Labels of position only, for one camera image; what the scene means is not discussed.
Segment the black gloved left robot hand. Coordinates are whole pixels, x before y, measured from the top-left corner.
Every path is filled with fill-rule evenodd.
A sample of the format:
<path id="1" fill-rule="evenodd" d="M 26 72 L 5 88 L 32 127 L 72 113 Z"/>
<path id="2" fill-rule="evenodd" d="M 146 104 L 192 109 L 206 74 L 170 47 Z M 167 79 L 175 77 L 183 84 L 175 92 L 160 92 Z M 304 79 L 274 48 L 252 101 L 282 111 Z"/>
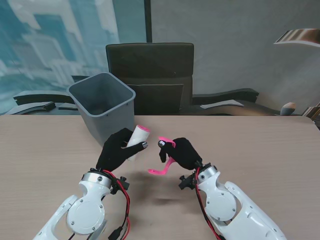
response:
<path id="1" fill-rule="evenodd" d="M 127 159 L 147 148 L 146 141 L 127 146 L 133 131 L 123 128 L 112 134 L 104 143 L 101 154 L 98 158 L 96 169 L 114 171 L 120 167 Z"/>

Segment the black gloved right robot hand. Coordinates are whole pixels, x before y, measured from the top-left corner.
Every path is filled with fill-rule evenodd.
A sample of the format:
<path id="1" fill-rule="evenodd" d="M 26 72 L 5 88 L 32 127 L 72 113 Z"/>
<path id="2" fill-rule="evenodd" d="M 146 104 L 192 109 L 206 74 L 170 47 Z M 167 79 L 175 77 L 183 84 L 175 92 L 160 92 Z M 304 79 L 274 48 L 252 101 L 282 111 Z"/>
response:
<path id="1" fill-rule="evenodd" d="M 167 157 L 174 159 L 182 168 L 187 170 L 197 169 L 203 165 L 203 160 L 185 137 L 175 138 L 172 142 L 160 140 L 159 157 L 162 163 L 167 161 Z"/>

